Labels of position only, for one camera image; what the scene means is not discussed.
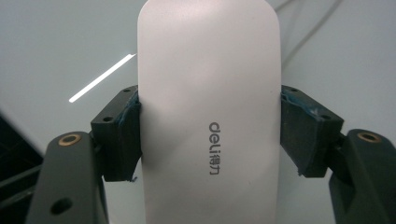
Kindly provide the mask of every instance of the white background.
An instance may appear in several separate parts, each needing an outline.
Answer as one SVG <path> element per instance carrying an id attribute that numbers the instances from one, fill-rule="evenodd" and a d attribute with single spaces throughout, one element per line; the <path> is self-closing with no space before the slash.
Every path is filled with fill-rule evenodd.
<path id="1" fill-rule="evenodd" d="M 70 104 L 68 99 L 128 53 L 146 1 L 0 1 L 0 113 L 44 153 L 55 136 L 90 130 L 121 89 L 137 84 L 136 57 Z M 396 2 L 268 1 L 281 27 L 282 82 L 346 120 L 396 139 Z M 145 222 L 136 183 L 107 183 L 113 223 Z M 328 178 L 304 179 L 281 152 L 279 224 L 333 224 Z"/>

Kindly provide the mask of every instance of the brass screw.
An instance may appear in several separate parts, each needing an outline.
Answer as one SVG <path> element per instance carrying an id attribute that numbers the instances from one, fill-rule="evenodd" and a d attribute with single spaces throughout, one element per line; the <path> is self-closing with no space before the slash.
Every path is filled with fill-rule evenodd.
<path id="1" fill-rule="evenodd" d="M 59 139 L 58 144 L 61 147 L 69 147 L 77 143 L 79 140 L 81 140 L 81 136 L 79 134 L 71 133 Z"/>
<path id="2" fill-rule="evenodd" d="M 381 137 L 374 133 L 358 133 L 358 137 L 369 143 L 380 143 Z"/>

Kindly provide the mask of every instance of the deli logo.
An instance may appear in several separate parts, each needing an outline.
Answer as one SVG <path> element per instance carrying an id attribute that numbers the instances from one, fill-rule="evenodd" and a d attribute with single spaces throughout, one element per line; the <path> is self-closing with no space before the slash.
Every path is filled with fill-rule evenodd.
<path id="1" fill-rule="evenodd" d="M 209 142 L 211 146 L 209 148 L 209 164 L 210 164 L 210 174 L 218 175 L 220 171 L 220 126 L 216 122 L 212 122 L 209 125 L 209 131 L 211 132 L 209 136 Z"/>

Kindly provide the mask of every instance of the black metal bracket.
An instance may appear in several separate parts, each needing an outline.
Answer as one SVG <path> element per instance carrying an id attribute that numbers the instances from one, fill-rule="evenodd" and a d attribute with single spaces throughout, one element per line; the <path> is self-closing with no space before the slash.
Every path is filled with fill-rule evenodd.
<path id="1" fill-rule="evenodd" d="M 281 145 L 305 177 L 330 181 L 337 224 L 396 223 L 396 149 L 365 130 L 340 134 L 343 120 L 303 92 L 282 87 Z"/>
<path id="2" fill-rule="evenodd" d="M 299 175 L 323 177 L 328 168 L 333 171 L 330 191 L 337 224 L 396 223 L 392 143 L 364 130 L 343 136 L 340 117 L 294 88 L 282 87 L 281 102 L 280 143 Z M 27 223 L 107 223 L 102 176 L 106 181 L 134 180 L 142 155 L 139 111 L 133 86 L 99 113 L 91 133 L 55 138 L 35 186 Z M 0 189 L 11 185 L 12 181 Z M 0 208 L 12 205 L 9 202 L 0 200 Z"/>
<path id="3" fill-rule="evenodd" d="M 137 86 L 124 89 L 92 120 L 92 132 L 49 143 L 27 223 L 108 223 L 105 181 L 133 181 L 140 159 Z"/>

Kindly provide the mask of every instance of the screw hole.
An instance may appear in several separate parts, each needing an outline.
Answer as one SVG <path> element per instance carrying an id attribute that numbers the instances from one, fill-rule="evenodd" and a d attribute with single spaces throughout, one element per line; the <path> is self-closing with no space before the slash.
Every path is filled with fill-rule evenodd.
<path id="1" fill-rule="evenodd" d="M 370 142 L 370 143 L 379 143 L 381 142 L 381 138 L 373 133 L 358 133 L 358 137 L 361 140 L 364 140 L 366 142 Z"/>
<path id="2" fill-rule="evenodd" d="M 53 215 L 58 216 L 64 213 L 65 211 L 69 210 L 72 206 L 73 203 L 69 198 L 63 198 L 52 205 L 50 212 Z"/>
<path id="3" fill-rule="evenodd" d="M 332 117 L 327 116 L 327 115 L 322 115 L 322 116 L 320 116 L 320 117 L 323 118 L 323 119 L 332 119 Z"/>
<path id="4" fill-rule="evenodd" d="M 58 144 L 61 147 L 68 147 L 74 145 L 79 140 L 81 140 L 81 136 L 79 134 L 72 133 L 59 139 Z"/>
<path id="5" fill-rule="evenodd" d="M 105 118 L 103 119 L 104 122 L 110 122 L 111 120 L 113 120 L 112 117 L 105 117 Z"/>

